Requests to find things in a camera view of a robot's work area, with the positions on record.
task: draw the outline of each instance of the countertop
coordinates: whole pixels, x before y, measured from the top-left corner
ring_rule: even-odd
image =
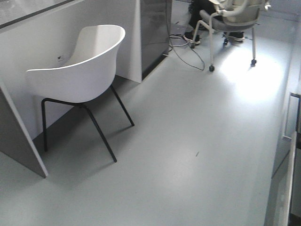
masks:
[[[0,28],[74,0],[0,0]]]

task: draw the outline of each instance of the black pants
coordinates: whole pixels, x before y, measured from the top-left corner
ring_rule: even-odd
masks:
[[[212,14],[215,12],[215,8],[212,2],[209,0],[194,0],[191,6],[191,18],[189,21],[189,25],[195,28],[199,20],[201,20],[201,16],[199,12],[201,10],[205,10],[208,14]],[[221,16],[215,17],[215,19],[222,20]]]

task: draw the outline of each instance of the office chair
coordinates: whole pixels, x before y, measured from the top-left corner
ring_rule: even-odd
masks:
[[[195,39],[198,33],[198,27],[202,24],[209,31],[210,38],[210,66],[209,71],[214,71],[214,56],[213,56],[213,32],[215,30],[225,32],[224,43],[226,46],[229,40],[230,32],[241,32],[252,28],[252,46],[253,59],[251,66],[255,66],[256,61],[256,42],[254,25],[259,17],[259,11],[265,0],[210,0],[216,9],[216,12],[209,15],[206,11],[201,10],[199,20],[194,31],[193,42],[191,47],[195,46]],[[222,16],[222,21],[217,20],[216,16]]]
[[[85,102],[95,99],[110,87],[131,125],[134,126],[112,86],[116,72],[117,52],[124,37],[125,30],[120,26],[85,27],[79,33],[73,55],[62,67],[26,71],[26,81],[31,93],[46,97],[41,101],[45,151],[48,150],[45,102],[49,101],[85,109],[114,162],[117,162],[110,145]]]

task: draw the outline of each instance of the power cord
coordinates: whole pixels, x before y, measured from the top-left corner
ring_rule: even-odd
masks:
[[[167,13],[167,1],[168,1],[168,0],[165,0],[166,29],[167,29],[167,33],[170,34],[170,29],[169,29],[168,20],[167,20],[167,18],[168,18],[168,13]],[[200,56],[195,50],[193,50],[193,49],[191,48],[191,46],[189,45],[188,42],[185,43],[184,45],[180,45],[180,46],[188,45],[189,48],[190,48],[190,49],[198,56],[198,58],[201,60],[201,62],[202,62],[202,64],[203,64],[203,68],[199,68],[199,67],[196,67],[196,66],[193,66],[193,65],[187,63],[187,62],[184,61],[184,60],[179,56],[179,54],[176,52],[175,47],[179,47],[179,46],[175,46],[175,45],[173,44],[172,39],[178,39],[178,38],[182,38],[182,37],[183,37],[182,35],[178,35],[178,34],[177,34],[177,35],[170,34],[170,35],[168,36],[169,42],[170,42],[169,47],[171,48],[171,50],[169,50],[169,52],[173,50],[174,53],[178,56],[178,58],[179,58],[182,62],[184,62],[185,64],[187,64],[187,65],[190,66],[190,67],[193,67],[193,68],[196,68],[196,69],[198,69],[198,70],[200,70],[200,71],[203,71],[203,70],[205,69],[205,62],[203,61],[203,59],[201,58],[201,56]]]

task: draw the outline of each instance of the black metal chair leg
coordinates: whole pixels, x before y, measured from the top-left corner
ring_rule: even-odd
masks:
[[[113,91],[113,93],[114,93],[115,97],[117,98],[118,102],[120,103],[120,105],[121,105],[123,111],[124,111],[125,114],[127,115],[127,118],[128,118],[129,121],[131,122],[132,126],[134,126],[135,124],[134,124],[133,120],[131,119],[131,116],[128,114],[128,112],[127,112],[127,110],[126,110],[126,107],[124,107],[124,105],[123,105],[121,99],[119,98],[117,92],[115,91],[114,87],[113,87],[112,85],[110,85],[110,88],[111,88],[111,90]]]
[[[44,137],[44,151],[48,151],[47,147],[47,129],[46,129],[46,113],[45,113],[45,102],[47,101],[47,98],[43,99],[41,101],[41,107],[42,107],[42,121],[43,121],[43,137]]]
[[[111,147],[110,147],[110,145],[109,145],[107,139],[105,138],[103,132],[101,131],[101,129],[100,129],[100,127],[99,127],[99,125],[98,125],[98,123],[97,123],[95,117],[93,116],[92,112],[91,112],[90,109],[89,109],[87,106],[85,106],[84,104],[81,104],[80,106],[83,107],[83,108],[85,108],[86,111],[88,112],[88,114],[89,114],[89,116],[90,116],[92,122],[94,123],[94,125],[95,125],[95,127],[96,127],[98,133],[100,134],[100,136],[101,136],[101,138],[103,139],[103,141],[104,141],[104,143],[105,143],[107,149],[109,150],[109,153],[111,154],[111,156],[112,156],[114,162],[117,162],[117,159],[116,159],[116,157],[115,157],[115,155],[114,155],[114,153],[113,153],[113,151],[112,151],[112,149],[111,149]]]

